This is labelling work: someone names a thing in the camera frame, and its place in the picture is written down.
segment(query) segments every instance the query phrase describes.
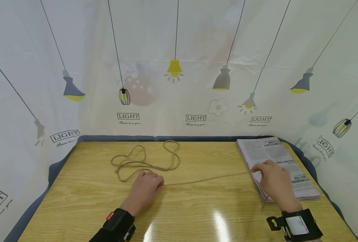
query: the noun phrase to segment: newspaper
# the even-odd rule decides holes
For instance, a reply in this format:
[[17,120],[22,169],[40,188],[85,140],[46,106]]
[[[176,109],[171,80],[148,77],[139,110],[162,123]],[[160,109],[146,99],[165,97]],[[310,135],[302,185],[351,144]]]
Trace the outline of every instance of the newspaper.
[[[274,161],[282,168],[288,168],[296,198],[303,200],[315,199],[320,196],[320,193],[314,188],[304,172],[294,162],[293,158],[289,155],[278,138],[238,139],[237,145],[249,169],[255,164],[263,163],[268,159]],[[273,199],[268,197],[260,186],[262,178],[261,173],[251,173],[251,175],[262,201],[273,202]]]

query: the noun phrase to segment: right hand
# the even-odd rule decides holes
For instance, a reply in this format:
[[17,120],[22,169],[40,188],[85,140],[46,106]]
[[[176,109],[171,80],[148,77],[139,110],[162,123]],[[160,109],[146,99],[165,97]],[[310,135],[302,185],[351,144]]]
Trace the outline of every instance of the right hand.
[[164,186],[164,179],[152,171],[141,171],[136,178],[128,197],[120,208],[137,216],[148,206],[151,206]]
[[272,160],[266,160],[264,163],[255,164],[251,171],[261,171],[261,187],[268,196],[273,198],[281,211],[302,210],[301,203],[293,192],[288,169],[281,168]]

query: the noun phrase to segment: wrist-mounted device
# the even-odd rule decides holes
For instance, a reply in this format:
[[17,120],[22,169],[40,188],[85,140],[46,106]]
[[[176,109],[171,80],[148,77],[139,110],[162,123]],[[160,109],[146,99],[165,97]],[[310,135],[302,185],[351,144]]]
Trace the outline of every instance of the wrist-mounted device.
[[323,234],[309,209],[281,214],[282,217],[268,217],[266,221],[272,231],[282,229],[286,241],[300,242],[322,237]]
[[110,232],[115,232],[124,241],[130,241],[136,230],[133,225],[134,221],[135,218],[129,212],[118,208],[108,215],[107,221],[102,227]]

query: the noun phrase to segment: flower illustration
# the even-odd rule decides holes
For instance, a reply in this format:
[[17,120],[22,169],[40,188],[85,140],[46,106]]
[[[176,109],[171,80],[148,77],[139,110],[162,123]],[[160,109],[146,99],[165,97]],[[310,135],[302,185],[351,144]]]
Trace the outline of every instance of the flower illustration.
[[215,116],[221,116],[224,112],[228,111],[228,104],[224,98],[218,100],[211,100],[210,107],[207,110],[209,114],[214,114]]

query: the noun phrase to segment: wooden table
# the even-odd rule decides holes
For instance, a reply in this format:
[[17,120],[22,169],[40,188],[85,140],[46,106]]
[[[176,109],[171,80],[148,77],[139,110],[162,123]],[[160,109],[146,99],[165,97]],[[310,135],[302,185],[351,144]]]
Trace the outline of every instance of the wooden table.
[[[146,148],[149,163],[169,166],[163,142],[79,143],[34,214],[20,242],[83,242],[100,229],[106,216],[128,194],[132,181],[121,183],[110,164],[137,144]],[[248,171],[234,142],[180,142],[181,165],[162,172],[166,184]],[[283,144],[320,191],[309,207],[326,241],[356,241],[288,144]],[[132,173],[125,168],[122,177]],[[249,174],[163,189],[156,203],[136,218],[132,242],[284,241],[271,232],[266,218],[281,213],[262,203]]]

